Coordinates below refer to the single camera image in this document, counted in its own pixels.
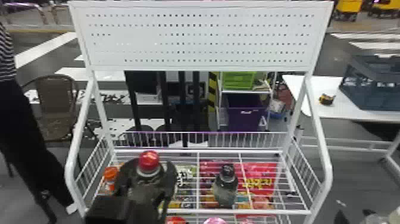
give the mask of yellow machine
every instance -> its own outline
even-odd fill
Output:
[[[339,0],[333,18],[341,21],[356,21],[363,0]]]
[[[383,15],[397,18],[400,10],[400,0],[374,0],[368,16],[376,15],[381,18]]]

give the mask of pegboard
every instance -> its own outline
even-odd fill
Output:
[[[94,70],[293,70],[315,66],[330,1],[70,1]]]

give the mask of blue container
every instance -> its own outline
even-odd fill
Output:
[[[339,89],[362,110],[400,111],[400,57],[354,56]]]
[[[228,130],[256,132],[265,107],[257,94],[227,94]]]

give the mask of red bottle cap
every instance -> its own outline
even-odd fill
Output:
[[[143,172],[151,172],[160,164],[160,158],[155,151],[147,150],[139,156],[139,168]]]
[[[179,216],[168,217],[165,221],[166,224],[186,224],[186,220]]]

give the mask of chair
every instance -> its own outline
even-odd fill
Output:
[[[34,84],[40,101],[41,116],[37,118],[45,142],[72,141],[73,128],[77,122],[76,101],[78,84],[70,76],[53,74],[38,77],[22,88]],[[89,132],[96,137],[88,123]],[[82,164],[78,155],[79,169]]]

